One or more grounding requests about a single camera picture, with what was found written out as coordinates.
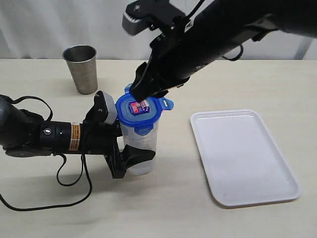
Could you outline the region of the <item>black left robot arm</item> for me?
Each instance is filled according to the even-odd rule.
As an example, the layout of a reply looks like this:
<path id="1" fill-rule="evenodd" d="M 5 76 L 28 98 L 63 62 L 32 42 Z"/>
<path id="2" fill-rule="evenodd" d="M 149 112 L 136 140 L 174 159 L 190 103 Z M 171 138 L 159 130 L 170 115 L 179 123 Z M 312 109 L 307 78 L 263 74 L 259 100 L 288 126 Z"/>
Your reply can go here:
<path id="1" fill-rule="evenodd" d="M 102 155 L 114 179 L 124 177 L 126 170 L 150 161 L 155 151 L 126 145 L 118 148 L 117 138 L 122 136 L 115 103 L 109 94 L 98 91 L 94 104 L 82 123 L 53 121 L 16 104 L 31 96 L 16 100 L 0 97 L 0 144 L 6 155 L 36 157 L 60 154 Z"/>

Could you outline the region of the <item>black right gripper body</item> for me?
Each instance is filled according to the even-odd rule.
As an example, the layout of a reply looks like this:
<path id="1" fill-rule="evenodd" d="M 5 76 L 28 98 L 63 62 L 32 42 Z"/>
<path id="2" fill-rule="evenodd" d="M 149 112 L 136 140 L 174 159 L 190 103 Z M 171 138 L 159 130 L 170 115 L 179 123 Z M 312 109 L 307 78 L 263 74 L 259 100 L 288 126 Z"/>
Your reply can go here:
<path id="1" fill-rule="evenodd" d="M 179 44 L 185 25 L 189 22 L 186 14 L 168 0 L 135 0 L 127 5 L 125 12 L 133 18 L 151 21 L 153 25 L 149 30 L 161 31 L 150 43 L 152 52 L 148 62 L 151 64 L 151 76 L 168 77 L 164 76 L 159 65 Z"/>

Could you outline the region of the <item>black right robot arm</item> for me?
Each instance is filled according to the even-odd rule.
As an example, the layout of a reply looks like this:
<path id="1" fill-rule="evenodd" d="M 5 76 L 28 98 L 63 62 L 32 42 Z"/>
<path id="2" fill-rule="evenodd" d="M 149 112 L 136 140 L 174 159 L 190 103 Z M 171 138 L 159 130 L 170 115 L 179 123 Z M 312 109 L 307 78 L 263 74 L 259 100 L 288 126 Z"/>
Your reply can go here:
<path id="1" fill-rule="evenodd" d="M 130 88 L 133 97 L 161 98 L 181 87 L 191 75 L 247 40 L 260 41 L 283 31 L 307 37 L 317 35 L 314 0 L 214 0 L 191 13 L 167 0 L 137 0 L 124 12 L 123 29 L 137 35 L 145 29 L 161 31 L 150 44 L 147 62 L 136 69 Z"/>

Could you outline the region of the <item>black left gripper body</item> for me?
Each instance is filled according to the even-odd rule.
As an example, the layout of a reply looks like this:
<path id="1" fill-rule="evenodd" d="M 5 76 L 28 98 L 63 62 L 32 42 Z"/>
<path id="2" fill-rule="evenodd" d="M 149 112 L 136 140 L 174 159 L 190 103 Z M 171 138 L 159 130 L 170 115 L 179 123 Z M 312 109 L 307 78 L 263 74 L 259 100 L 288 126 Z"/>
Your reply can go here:
<path id="1" fill-rule="evenodd" d="M 82 146 L 86 154 L 103 155 L 112 178 L 122 179 L 126 174 L 123 168 L 122 155 L 118 148 L 117 138 L 122 136 L 120 125 L 116 119 L 114 124 L 104 123 L 107 107 L 103 91 L 94 95 L 94 103 L 83 120 L 84 142 Z"/>

